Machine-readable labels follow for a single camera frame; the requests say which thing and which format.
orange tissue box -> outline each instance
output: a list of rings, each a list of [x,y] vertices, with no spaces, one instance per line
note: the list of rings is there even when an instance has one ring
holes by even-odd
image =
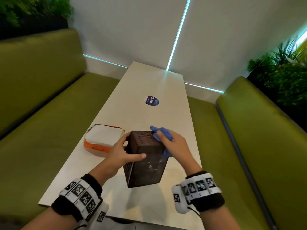
[[[114,144],[125,133],[120,127],[114,127],[103,124],[95,124],[84,136],[84,148],[100,157],[105,157]]]

brown box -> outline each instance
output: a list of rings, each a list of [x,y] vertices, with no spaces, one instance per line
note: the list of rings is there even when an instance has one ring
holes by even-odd
[[[151,131],[131,131],[126,152],[145,153],[145,159],[124,165],[128,188],[156,184],[161,181],[168,157],[165,146],[153,137]]]

tissue box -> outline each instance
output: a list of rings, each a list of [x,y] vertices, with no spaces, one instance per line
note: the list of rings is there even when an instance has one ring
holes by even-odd
[[[108,153],[124,133],[125,130],[120,127],[95,124],[84,136],[84,148],[97,156],[103,156],[99,152]]]
[[[126,152],[147,156],[124,165],[128,188],[159,183],[168,160],[163,156],[165,146],[153,137],[151,131],[131,131],[129,137]]]

floor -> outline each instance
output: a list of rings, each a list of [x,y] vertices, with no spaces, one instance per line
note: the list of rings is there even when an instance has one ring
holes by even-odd
[[[181,228],[171,228],[157,224],[142,224],[142,223],[132,223],[132,224],[118,224],[110,218],[106,217],[103,220],[104,227],[102,230],[181,230]],[[1,224],[0,230],[19,230],[20,227],[12,224]]]

planter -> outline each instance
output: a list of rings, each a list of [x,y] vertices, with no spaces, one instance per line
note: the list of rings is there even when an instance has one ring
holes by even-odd
[[[68,28],[67,20],[55,15],[27,15],[19,22],[20,26],[15,27],[0,19],[0,40]]]
[[[305,132],[307,132],[307,106],[283,106],[277,102],[274,93],[264,86],[261,82],[248,77],[261,92],[272,100],[283,112],[286,113],[294,122],[297,123]]]

